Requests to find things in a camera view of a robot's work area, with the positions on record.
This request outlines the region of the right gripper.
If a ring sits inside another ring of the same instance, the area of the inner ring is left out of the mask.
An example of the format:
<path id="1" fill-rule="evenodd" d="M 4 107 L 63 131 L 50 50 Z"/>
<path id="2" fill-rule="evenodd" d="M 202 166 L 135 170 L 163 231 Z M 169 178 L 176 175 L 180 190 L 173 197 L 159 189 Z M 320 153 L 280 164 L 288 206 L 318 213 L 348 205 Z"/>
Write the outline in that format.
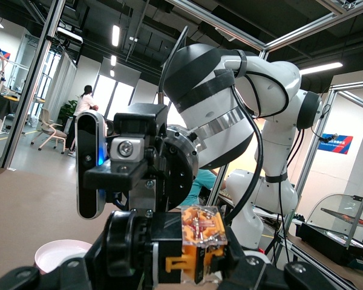
<path id="1" fill-rule="evenodd" d="M 113 120 L 117 136 L 110 148 L 113 169 L 132 174 L 134 166 L 147 162 L 127 196 L 128 208 L 146 218 L 179 206 L 198 173 L 197 147 L 189 139 L 189 131 L 167 127 L 167 114 L 165 105 L 134 103 L 116 113 Z M 146 146 L 146 139 L 152 137 L 154 143 Z"/>

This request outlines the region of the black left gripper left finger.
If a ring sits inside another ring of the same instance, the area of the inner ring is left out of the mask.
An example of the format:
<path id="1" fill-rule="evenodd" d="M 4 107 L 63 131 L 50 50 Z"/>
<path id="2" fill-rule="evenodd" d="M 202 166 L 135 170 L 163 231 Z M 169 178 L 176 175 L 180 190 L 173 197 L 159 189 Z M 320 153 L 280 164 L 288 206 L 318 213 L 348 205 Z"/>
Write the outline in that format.
<path id="1" fill-rule="evenodd" d="M 47 274 L 34 266 L 0 278 L 0 289 L 141 289 L 144 233 L 103 232 L 84 257 L 64 261 Z"/>

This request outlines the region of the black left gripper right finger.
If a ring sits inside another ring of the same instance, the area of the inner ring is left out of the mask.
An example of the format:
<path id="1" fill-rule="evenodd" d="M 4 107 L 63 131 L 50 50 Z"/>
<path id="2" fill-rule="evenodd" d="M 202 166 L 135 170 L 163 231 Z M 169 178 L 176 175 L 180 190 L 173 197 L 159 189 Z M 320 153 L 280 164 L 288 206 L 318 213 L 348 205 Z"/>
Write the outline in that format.
<path id="1" fill-rule="evenodd" d="M 289 262 L 280 270 L 265 262 L 258 251 L 245 254 L 230 227 L 226 227 L 226 236 L 229 242 L 220 262 L 220 289 L 335 289 L 307 262 Z"/>

